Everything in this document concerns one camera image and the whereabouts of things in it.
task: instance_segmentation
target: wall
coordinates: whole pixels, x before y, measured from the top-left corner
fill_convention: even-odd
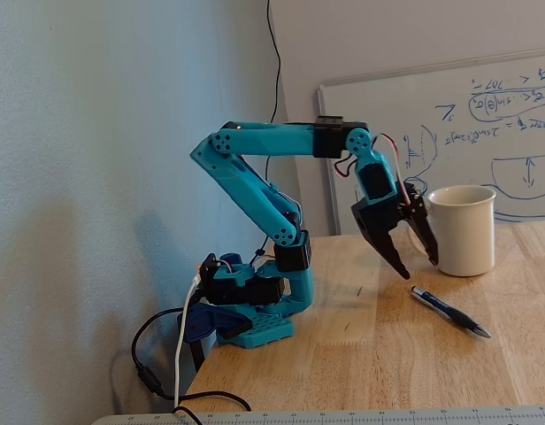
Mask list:
[[[188,154],[268,120],[275,74],[265,0],[0,0],[0,424],[170,409],[135,375],[134,332],[209,251],[262,242]],[[294,161],[270,175],[298,196]],[[161,323],[140,356],[172,392]]]
[[[545,48],[545,0],[274,0],[289,120],[313,120],[336,78]],[[297,158],[307,226],[334,231],[323,162]]]

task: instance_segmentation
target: whiteboard frame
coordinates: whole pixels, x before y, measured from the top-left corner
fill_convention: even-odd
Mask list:
[[[395,77],[404,77],[407,75],[416,75],[418,73],[432,73],[435,71],[448,71],[450,69],[457,69],[457,68],[466,68],[469,66],[479,66],[479,65],[488,65],[488,64],[494,64],[498,62],[509,62],[511,60],[518,60],[518,59],[527,59],[527,58],[535,58],[539,56],[545,56],[545,49],[538,49],[538,50],[528,50],[528,51],[522,51],[519,53],[508,53],[505,55],[498,55],[498,56],[491,56],[488,58],[476,58],[476,59],[465,59],[465,60],[458,60],[455,62],[448,62],[444,64],[438,64],[438,65],[430,65],[430,66],[417,66],[413,68],[404,68],[397,71],[386,71],[382,73],[370,73],[367,75],[359,75],[356,77],[347,77],[347,78],[340,78],[336,80],[327,81],[324,84],[320,84],[318,87],[318,102],[319,102],[319,112],[322,115],[326,114],[326,107],[324,104],[324,88],[327,87],[336,87],[336,86],[342,86],[345,84],[353,84],[356,82],[364,82],[364,81],[373,81],[373,80],[382,80],[386,78],[395,78]],[[339,217],[339,211],[336,204],[336,195],[335,195],[335,182],[334,182],[334,170],[330,166],[329,159],[326,160],[326,167],[327,167],[327,175],[329,180],[329,195],[331,197],[332,201],[332,210],[334,213],[334,221],[335,221],[335,233],[337,235],[340,235],[342,233],[342,228],[340,226],[340,217]]]

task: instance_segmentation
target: blue clamp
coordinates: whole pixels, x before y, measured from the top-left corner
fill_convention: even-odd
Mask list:
[[[180,326],[182,314],[179,314],[177,321]],[[253,321],[244,314],[215,305],[196,303],[188,309],[184,342],[196,343],[210,336],[214,330],[224,339],[230,339],[250,329],[253,329]]]

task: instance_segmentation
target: ceramic mug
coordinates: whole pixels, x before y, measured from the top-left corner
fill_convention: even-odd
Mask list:
[[[430,193],[426,208],[443,273],[476,276],[495,266],[495,196],[490,188],[472,185]],[[415,246],[420,250],[418,241]]]

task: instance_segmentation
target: whiteboard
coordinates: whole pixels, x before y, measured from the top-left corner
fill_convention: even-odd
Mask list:
[[[545,50],[333,81],[320,110],[389,134],[402,177],[423,191],[455,184],[495,189],[495,218],[545,220]],[[380,139],[375,149],[393,165]],[[352,174],[330,166],[338,233],[359,233]]]

